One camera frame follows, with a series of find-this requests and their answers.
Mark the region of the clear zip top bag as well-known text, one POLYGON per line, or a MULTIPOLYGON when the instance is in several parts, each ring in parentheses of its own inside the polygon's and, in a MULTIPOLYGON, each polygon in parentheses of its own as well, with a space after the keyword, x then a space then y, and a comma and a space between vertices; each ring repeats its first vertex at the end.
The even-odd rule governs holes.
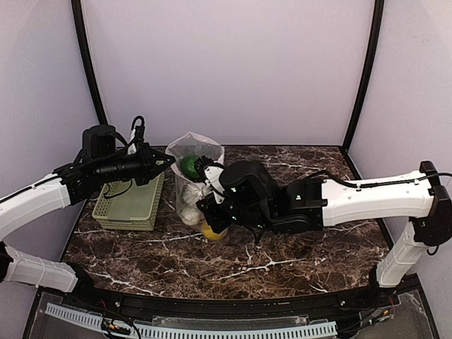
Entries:
POLYGON ((175 174, 177 215, 185 225, 201 232, 206 239, 226 245, 230 240, 228 231, 214 233, 196 206, 199 200, 212 192, 210 187, 205 182, 197 182, 193 177, 187 176, 188 168, 192 167, 194 160, 200 156, 205 155, 222 164, 224 147, 207 136, 189 131, 172 141, 165 153, 176 159, 171 169, 175 174))

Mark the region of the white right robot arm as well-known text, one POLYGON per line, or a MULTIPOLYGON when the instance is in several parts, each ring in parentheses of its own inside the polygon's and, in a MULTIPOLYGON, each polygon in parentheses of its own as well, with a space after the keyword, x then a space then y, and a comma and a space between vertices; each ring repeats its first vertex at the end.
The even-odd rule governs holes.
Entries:
POLYGON ((260 238, 264 232, 299 234, 344 222, 406 217, 402 235, 370 275, 380 289, 396 287, 423 253, 434 254, 451 238, 451 197, 429 161, 395 177, 345 181, 321 170, 286 186, 279 186, 259 161, 224 166, 200 157, 194 167, 211 190, 197 207, 216 234, 240 225, 260 238))

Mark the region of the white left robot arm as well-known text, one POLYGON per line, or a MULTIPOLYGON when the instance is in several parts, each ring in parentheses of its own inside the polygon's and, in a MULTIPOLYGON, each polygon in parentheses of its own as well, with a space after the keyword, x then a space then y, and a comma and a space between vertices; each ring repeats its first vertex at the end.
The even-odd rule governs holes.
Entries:
MULTIPOLYGON (((163 173, 175 159, 146 143, 144 130, 144 124, 135 126, 130 141, 111 125, 85 130, 73 162, 1 199, 1 238, 43 215, 86 200, 105 184, 133 181, 143 186, 163 173)), ((1 281, 71 293, 91 279, 76 264, 49 261, 2 243, 1 281)))

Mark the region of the yellow lemon toy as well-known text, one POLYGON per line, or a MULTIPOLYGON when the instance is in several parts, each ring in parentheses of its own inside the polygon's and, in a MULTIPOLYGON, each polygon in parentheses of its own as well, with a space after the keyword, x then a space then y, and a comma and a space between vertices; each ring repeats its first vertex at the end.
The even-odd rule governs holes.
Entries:
POLYGON ((201 225, 201 233, 203 236, 212 241, 220 241, 226 238, 228 229, 221 231, 220 233, 215 233, 211 226, 207 223, 201 225))

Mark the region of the green bell pepper toy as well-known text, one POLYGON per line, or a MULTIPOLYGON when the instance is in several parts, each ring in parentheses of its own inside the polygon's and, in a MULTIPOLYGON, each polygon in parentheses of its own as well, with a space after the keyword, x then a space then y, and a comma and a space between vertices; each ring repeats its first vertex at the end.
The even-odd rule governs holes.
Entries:
POLYGON ((179 163, 181 173, 192 181, 196 181, 199 179, 199 174, 196 171, 195 162, 199 159, 197 155, 186 155, 182 158, 179 163))

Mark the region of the white garlic toy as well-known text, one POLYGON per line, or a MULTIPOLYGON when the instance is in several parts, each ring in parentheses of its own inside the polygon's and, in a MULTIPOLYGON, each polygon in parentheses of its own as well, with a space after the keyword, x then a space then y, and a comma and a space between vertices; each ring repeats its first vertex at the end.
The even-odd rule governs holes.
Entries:
POLYGON ((210 193, 210 188, 202 183, 188 183, 182 189, 182 202, 194 206, 197 201, 204 199, 210 193))

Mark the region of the green leafy vegetable toy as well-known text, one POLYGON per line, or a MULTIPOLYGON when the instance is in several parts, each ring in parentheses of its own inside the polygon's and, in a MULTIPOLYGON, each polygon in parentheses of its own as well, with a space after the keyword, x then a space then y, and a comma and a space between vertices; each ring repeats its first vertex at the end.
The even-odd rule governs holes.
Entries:
POLYGON ((194 227, 202 221, 203 214, 197 208, 184 208, 179 217, 185 225, 194 227))

